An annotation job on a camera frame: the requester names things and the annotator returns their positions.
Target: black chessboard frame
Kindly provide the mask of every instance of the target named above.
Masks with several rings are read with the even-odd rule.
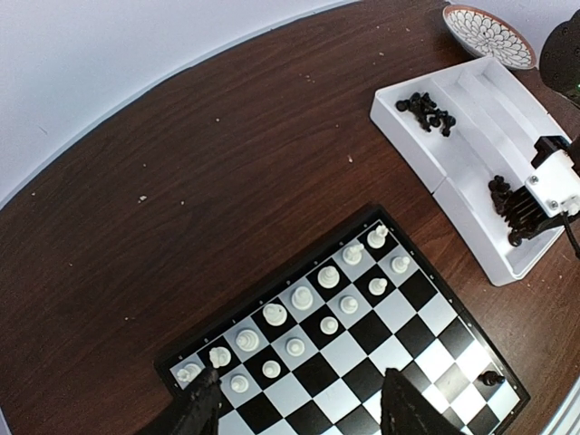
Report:
[[[259,283],[247,289],[240,297],[227,304],[217,317],[212,316],[216,320],[208,322],[205,325],[196,325],[195,329],[184,334],[182,338],[178,339],[175,343],[171,343],[161,351],[160,357],[157,358],[154,366],[159,377],[163,380],[171,394],[178,397],[183,393],[183,389],[176,383],[170,371],[172,367],[208,343],[211,343],[233,325],[249,317],[253,312],[260,309],[265,302],[277,297],[288,286],[309,274],[321,262],[341,249],[345,242],[355,238],[362,230],[369,228],[377,220],[381,220],[387,225],[399,243],[412,255],[417,265],[423,269],[425,274],[429,275],[431,282],[452,303],[459,318],[470,328],[476,340],[487,350],[493,363],[502,370],[502,374],[507,378],[506,382],[509,382],[514,390],[517,390],[517,395],[520,398],[519,403],[494,431],[494,435],[503,433],[529,403],[529,393],[453,290],[451,290],[437,270],[413,244],[401,227],[399,227],[394,219],[380,205],[369,205],[362,208],[334,230],[320,237],[310,247],[293,257],[284,266],[276,269],[276,271],[269,274]]]

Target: patterned bowl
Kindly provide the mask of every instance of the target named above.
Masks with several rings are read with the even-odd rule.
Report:
[[[476,57],[494,56],[512,70],[531,70],[537,58],[528,41],[511,25],[476,7],[450,5],[443,19],[455,39]]]

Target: white chess piece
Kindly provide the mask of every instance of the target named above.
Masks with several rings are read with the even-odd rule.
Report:
[[[338,285],[341,277],[334,266],[327,266],[318,272],[318,284],[324,288],[333,288]]]
[[[363,259],[364,245],[362,243],[347,246],[343,249],[343,260],[347,265],[358,265]]]
[[[292,293],[292,305],[296,310],[305,311],[312,307],[314,298],[308,287],[301,285]]]
[[[395,274],[404,274],[409,268],[411,259],[407,256],[396,256],[391,261],[391,269]]]
[[[191,362],[178,371],[178,379],[182,382],[191,382],[201,373],[201,367]]]
[[[260,337],[255,331],[245,329],[237,335],[236,344],[244,352],[253,352],[260,344]]]
[[[373,249],[379,249],[380,247],[384,246],[385,238],[389,234],[389,230],[385,225],[379,225],[373,231],[369,233],[366,237],[366,241],[369,244],[369,247]]]
[[[291,356],[300,356],[306,350],[305,342],[300,340],[299,338],[291,338],[286,343],[286,351]]]
[[[359,309],[359,302],[352,296],[345,296],[341,299],[341,310],[345,314],[354,314]]]
[[[369,291],[371,295],[380,296],[387,289],[389,282],[384,278],[374,278],[369,283]]]
[[[320,322],[320,330],[326,335],[332,335],[338,331],[338,322],[334,317],[325,317]]]
[[[247,390],[250,388],[250,382],[247,380],[246,376],[237,374],[232,378],[229,386],[234,392],[241,394],[242,392],[247,392]]]
[[[225,347],[214,347],[209,351],[209,360],[214,369],[218,369],[227,366],[232,361],[232,354]]]
[[[266,321],[272,326],[280,326],[284,324],[288,318],[288,312],[280,304],[268,304],[262,310],[262,314]]]
[[[280,364],[278,363],[278,361],[266,361],[264,362],[264,365],[262,366],[262,373],[264,374],[264,376],[266,378],[270,378],[270,379],[274,379],[277,378],[278,376],[280,376],[280,372],[282,371],[282,368],[280,367]]]

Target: wooden table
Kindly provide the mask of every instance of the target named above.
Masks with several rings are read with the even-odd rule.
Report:
[[[369,120],[375,90],[469,59],[443,6],[367,1],[260,36],[148,92],[30,183],[0,213],[14,435],[132,434],[170,400],[152,365],[163,346],[369,202],[529,389],[511,433],[539,433],[579,372],[571,248],[562,237],[526,280],[494,288]],[[580,133],[537,71],[517,77]]]

